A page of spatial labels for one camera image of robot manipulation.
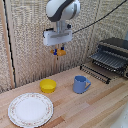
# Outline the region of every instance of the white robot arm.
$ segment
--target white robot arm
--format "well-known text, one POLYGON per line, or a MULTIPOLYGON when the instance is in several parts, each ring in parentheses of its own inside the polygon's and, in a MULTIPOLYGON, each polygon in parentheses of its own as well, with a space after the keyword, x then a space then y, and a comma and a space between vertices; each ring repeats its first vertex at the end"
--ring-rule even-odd
POLYGON ((46 14, 51 22, 70 20, 77 17, 79 12, 78 0, 50 0, 46 6, 46 14))
POLYGON ((44 31, 44 45, 53 46, 72 40, 71 25, 66 20, 79 15, 80 2, 78 0, 49 0, 46 14, 52 22, 52 28, 44 31))

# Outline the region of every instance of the wooden table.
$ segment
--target wooden table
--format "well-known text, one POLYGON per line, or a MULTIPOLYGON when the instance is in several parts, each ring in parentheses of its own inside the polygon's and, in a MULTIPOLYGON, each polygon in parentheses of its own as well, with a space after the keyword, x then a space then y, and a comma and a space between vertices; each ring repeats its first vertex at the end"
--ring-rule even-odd
POLYGON ((106 85, 80 71, 79 67, 48 78, 57 82, 52 94, 41 92, 40 81, 37 81, 0 95, 0 128, 19 128, 9 120, 7 109, 14 98, 24 93, 41 93, 54 104, 52 118, 40 128, 109 128, 128 101, 128 81, 124 78, 106 85), (76 75, 84 75, 92 82, 83 94, 72 90, 76 75))

